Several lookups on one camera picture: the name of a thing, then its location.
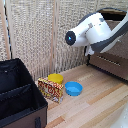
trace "wooden floor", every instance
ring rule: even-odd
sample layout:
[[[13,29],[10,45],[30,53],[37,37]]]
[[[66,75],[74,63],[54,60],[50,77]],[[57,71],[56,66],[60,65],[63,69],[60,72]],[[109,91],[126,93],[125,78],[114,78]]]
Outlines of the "wooden floor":
[[[76,81],[83,91],[66,94],[59,105],[48,101],[46,128],[110,128],[128,102],[128,85],[92,66],[82,65],[61,73],[63,84]]]

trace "blue bowl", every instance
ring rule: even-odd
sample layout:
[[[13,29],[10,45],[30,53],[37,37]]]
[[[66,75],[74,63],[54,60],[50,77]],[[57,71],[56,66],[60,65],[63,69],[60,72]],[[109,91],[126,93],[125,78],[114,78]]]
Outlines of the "blue bowl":
[[[70,81],[65,84],[66,93],[70,96],[78,96],[80,95],[83,87],[81,84]]]

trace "handle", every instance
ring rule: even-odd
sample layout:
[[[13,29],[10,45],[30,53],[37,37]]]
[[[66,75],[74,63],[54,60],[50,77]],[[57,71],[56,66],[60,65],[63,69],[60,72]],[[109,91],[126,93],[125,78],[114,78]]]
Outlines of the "handle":
[[[35,119],[35,128],[41,128],[40,117],[37,117],[37,118]]]

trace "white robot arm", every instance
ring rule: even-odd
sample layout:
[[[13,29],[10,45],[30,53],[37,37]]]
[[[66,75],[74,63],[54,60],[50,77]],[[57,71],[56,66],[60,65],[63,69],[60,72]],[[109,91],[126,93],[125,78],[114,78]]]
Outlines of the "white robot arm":
[[[128,128],[128,103],[125,105],[119,118],[110,128]]]
[[[66,33],[65,40],[70,46],[87,46],[85,55],[108,51],[128,31],[128,11],[112,31],[99,12],[88,14],[84,18],[77,27]]]

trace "yellow box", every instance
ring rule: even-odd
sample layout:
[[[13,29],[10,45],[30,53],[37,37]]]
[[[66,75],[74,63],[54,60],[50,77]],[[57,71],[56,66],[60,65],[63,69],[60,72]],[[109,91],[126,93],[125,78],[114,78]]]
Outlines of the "yellow box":
[[[38,88],[43,96],[59,104],[63,100],[63,87],[62,84],[49,81],[45,78],[38,79]]]

